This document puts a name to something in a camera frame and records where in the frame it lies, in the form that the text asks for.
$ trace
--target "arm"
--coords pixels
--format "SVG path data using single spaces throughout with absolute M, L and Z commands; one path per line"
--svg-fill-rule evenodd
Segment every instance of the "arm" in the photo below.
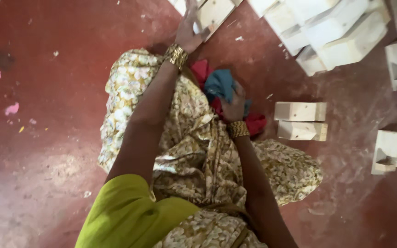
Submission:
M 175 43 L 190 54 L 209 35 L 209 29 L 205 29 L 201 35 L 194 35 L 197 1 L 188 0 L 187 6 L 188 11 L 179 25 Z M 136 174 L 148 184 L 151 183 L 154 161 L 178 74 L 179 68 L 169 61 L 160 66 L 130 117 L 119 154 L 105 182 L 120 175 Z
M 239 83 L 228 104 L 221 99 L 223 116 L 229 122 L 243 119 L 245 92 Z M 280 214 L 266 174 L 249 136 L 234 138 L 240 156 L 243 185 L 247 190 L 246 211 L 257 228 L 258 239 L 270 248 L 298 248 Z

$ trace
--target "blue cloth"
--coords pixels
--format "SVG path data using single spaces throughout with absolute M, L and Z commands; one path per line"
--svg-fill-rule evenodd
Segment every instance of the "blue cloth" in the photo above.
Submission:
M 209 103 L 214 101 L 215 97 L 223 98 L 228 103 L 232 102 L 232 93 L 236 85 L 232 78 L 230 70 L 215 70 L 205 82 L 204 92 Z M 244 117 L 249 114 L 249 108 L 252 101 L 246 100 L 244 104 Z

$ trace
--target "red floor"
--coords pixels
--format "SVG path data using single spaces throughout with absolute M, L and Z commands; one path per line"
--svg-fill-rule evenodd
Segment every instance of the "red floor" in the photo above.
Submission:
M 162 51 L 155 44 L 173 42 L 179 20 L 166 0 L 0 0 L 0 248 L 74 246 L 105 179 L 96 158 L 109 69 L 128 49 Z M 283 141 L 324 171 L 315 192 L 281 208 L 301 248 L 397 247 L 397 171 L 370 174 L 377 130 L 397 130 L 384 53 L 395 39 L 391 22 L 361 62 L 309 78 L 245 1 L 201 50 L 267 116 L 263 138 L 276 137 L 276 101 L 329 103 L 328 141 Z

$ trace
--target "gold bangle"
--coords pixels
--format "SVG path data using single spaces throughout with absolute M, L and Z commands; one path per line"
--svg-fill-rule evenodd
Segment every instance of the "gold bangle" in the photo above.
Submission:
M 188 59 L 188 53 L 185 52 L 179 45 L 172 44 L 163 57 L 163 61 L 168 60 L 173 65 L 177 66 L 179 70 L 186 63 Z
M 247 129 L 246 122 L 235 121 L 228 125 L 228 133 L 231 138 L 237 138 L 240 136 L 251 136 Z

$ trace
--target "hand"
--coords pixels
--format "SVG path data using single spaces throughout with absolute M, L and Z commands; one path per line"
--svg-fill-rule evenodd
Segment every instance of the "hand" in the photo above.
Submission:
M 209 36 L 211 31 L 205 28 L 200 34 L 194 33 L 194 23 L 197 20 L 197 0 L 186 0 L 186 12 L 177 30 L 176 44 L 185 52 L 191 54 Z
M 223 117 L 229 123 L 242 121 L 244 115 L 244 102 L 246 92 L 239 82 L 235 81 L 235 91 L 232 91 L 232 102 L 229 104 L 225 99 L 220 98 Z

